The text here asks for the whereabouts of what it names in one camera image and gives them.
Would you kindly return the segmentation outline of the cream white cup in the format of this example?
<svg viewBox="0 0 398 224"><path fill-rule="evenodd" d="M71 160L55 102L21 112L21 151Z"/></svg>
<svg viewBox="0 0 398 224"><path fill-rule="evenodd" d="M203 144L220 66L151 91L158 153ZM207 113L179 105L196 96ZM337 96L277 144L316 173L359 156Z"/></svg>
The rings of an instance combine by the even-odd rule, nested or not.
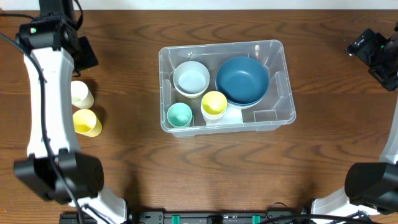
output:
<svg viewBox="0 0 398 224"><path fill-rule="evenodd" d="M88 86L81 81L71 82L72 105L79 109L89 109L94 104L94 97Z"/></svg>

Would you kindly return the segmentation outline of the small light grey bowl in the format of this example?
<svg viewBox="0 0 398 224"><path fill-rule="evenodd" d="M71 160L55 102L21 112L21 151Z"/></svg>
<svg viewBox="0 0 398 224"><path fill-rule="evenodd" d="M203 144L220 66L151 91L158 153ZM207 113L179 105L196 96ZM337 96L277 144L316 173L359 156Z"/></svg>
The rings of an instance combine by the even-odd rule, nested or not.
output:
<svg viewBox="0 0 398 224"><path fill-rule="evenodd" d="M210 73L208 69L199 62L188 61L180 64L174 71L173 83L199 83L210 84Z"/></svg>

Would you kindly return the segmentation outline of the small white bowl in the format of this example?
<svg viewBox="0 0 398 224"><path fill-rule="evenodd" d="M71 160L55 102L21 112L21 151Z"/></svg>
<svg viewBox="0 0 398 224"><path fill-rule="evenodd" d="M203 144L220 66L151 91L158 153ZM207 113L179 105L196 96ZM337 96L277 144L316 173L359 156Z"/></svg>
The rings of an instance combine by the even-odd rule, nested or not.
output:
<svg viewBox="0 0 398 224"><path fill-rule="evenodd" d="M175 89L180 93L200 93L200 92L205 92L205 90L208 88L207 83L199 82L199 83L177 83L175 84Z"/></svg>

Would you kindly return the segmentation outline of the mint green cup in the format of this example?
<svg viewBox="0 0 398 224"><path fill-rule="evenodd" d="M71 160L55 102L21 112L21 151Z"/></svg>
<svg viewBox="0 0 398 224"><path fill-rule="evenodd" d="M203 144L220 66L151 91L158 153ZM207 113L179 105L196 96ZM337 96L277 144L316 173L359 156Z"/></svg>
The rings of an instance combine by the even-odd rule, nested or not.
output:
<svg viewBox="0 0 398 224"><path fill-rule="evenodd" d="M192 119L192 110L185 103L175 103L167 111L167 120L175 128L190 126Z"/></svg>

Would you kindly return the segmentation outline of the yellow cup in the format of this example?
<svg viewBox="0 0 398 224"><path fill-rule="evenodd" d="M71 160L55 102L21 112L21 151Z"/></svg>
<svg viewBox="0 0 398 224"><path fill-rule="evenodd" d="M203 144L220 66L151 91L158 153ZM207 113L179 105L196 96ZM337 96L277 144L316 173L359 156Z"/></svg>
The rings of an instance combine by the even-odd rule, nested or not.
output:
<svg viewBox="0 0 398 224"><path fill-rule="evenodd" d="M91 138L98 136L103 129L95 113L88 109L78 110L73 114L73 125L76 133Z"/></svg>
<svg viewBox="0 0 398 224"><path fill-rule="evenodd" d="M228 101L219 91L209 91L201 100L201 107L209 116L219 116L226 111Z"/></svg>

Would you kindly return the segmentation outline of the dark blue bowl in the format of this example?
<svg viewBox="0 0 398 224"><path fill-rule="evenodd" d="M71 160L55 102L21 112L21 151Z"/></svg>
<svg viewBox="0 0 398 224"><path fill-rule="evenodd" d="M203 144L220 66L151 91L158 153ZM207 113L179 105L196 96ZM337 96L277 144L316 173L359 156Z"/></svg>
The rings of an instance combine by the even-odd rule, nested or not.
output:
<svg viewBox="0 0 398 224"><path fill-rule="evenodd" d="M215 87L220 92L233 88L269 89L267 68L250 57L234 57L225 61L217 71Z"/></svg>
<svg viewBox="0 0 398 224"><path fill-rule="evenodd" d="M223 90L222 94L226 97L228 103L236 105L248 105L260 102L267 94L267 88L264 89L246 89L246 88L233 88Z"/></svg>

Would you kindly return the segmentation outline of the pink cup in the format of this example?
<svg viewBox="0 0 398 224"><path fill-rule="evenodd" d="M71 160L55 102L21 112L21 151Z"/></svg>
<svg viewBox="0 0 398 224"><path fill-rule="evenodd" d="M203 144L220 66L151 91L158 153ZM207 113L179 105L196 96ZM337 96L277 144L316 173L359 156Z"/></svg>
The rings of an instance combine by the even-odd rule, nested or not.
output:
<svg viewBox="0 0 398 224"><path fill-rule="evenodd" d="M204 116L203 119L205 120L207 126L219 125L223 122L222 118L208 118Z"/></svg>

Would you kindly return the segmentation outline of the light blue cup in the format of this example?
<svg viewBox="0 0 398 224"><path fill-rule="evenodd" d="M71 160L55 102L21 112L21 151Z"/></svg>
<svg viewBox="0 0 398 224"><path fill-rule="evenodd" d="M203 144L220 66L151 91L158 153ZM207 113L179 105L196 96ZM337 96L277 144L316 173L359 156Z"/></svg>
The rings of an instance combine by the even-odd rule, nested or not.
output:
<svg viewBox="0 0 398 224"><path fill-rule="evenodd" d="M226 113L226 110L223 110L222 112L217 113L217 114L211 114L211 113L208 113L204 108L201 108L201 113L203 115L204 120L206 120L206 121L212 120L213 121L213 120L221 119L224 116L224 114Z"/></svg>

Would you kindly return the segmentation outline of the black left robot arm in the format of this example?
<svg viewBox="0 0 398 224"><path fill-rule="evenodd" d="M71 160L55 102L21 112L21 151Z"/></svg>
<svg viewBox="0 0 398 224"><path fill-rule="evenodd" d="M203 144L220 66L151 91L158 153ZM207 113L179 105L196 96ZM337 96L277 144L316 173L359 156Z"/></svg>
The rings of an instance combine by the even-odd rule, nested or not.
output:
<svg viewBox="0 0 398 224"><path fill-rule="evenodd" d="M75 207L78 223L85 215L98 223L129 223L125 200L104 186L100 160L81 153L74 130L72 76L98 64L88 39L77 34L80 4L40 0L39 7L14 41L24 54L32 112L27 158L14 163L14 173L43 200Z"/></svg>

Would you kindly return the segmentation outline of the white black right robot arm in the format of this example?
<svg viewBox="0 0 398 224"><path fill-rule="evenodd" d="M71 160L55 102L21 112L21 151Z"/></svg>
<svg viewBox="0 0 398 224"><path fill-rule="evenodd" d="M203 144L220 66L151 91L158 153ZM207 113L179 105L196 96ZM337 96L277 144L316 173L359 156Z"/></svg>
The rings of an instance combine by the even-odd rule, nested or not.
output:
<svg viewBox="0 0 398 224"><path fill-rule="evenodd" d="M387 91L397 91L397 27L386 38L366 29L346 48ZM359 213L388 215L397 212L397 111L394 112L386 145L377 162L353 164L344 187L311 202L307 213L353 217Z"/></svg>

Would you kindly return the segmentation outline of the clear plastic storage container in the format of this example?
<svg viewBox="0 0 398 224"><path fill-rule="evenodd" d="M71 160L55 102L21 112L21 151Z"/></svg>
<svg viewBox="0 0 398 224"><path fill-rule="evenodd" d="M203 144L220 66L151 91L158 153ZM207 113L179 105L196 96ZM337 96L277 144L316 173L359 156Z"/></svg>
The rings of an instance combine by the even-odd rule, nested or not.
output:
<svg viewBox="0 0 398 224"><path fill-rule="evenodd" d="M227 106L219 125L207 126L201 113L201 100L209 91L217 91L216 74L220 66L234 57L250 57L269 72L270 84L265 97L255 106L238 110ZM175 69L182 63L202 63L210 73L210 84L202 96L186 98L174 86ZM175 137L239 131L271 131L296 119L284 46L278 40L260 40L223 44L164 47L159 51L160 125ZM191 125L175 128L167 120L167 111L175 103L187 104L193 113Z"/></svg>

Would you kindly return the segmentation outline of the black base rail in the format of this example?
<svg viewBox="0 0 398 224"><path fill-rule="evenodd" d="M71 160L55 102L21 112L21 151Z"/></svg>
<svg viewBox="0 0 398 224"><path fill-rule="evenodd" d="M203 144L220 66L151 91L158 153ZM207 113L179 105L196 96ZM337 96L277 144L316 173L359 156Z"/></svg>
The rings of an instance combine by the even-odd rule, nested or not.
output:
<svg viewBox="0 0 398 224"><path fill-rule="evenodd" d="M290 210L271 210L264 213L170 213L161 211L133 213L127 216L124 223L145 223L145 224L233 224L233 223L260 223L269 218L286 217L295 212ZM59 223L79 223L78 215L74 213L64 213L60 215ZM106 223L100 218L93 218L84 214L85 223ZM305 220L282 220L272 223L314 223Z"/></svg>

